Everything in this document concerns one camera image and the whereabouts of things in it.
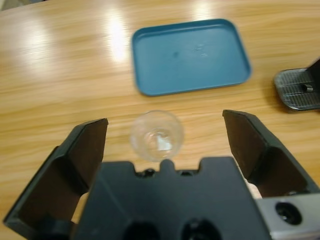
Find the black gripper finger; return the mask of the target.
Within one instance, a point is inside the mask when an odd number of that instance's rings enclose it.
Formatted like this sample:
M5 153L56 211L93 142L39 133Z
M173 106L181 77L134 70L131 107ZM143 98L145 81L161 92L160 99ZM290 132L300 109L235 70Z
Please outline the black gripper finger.
M72 217L101 166L108 120L76 125L46 158L3 220L27 240L69 240Z
M257 116L229 109L222 116L230 150L244 178L263 198L319 193L310 175Z

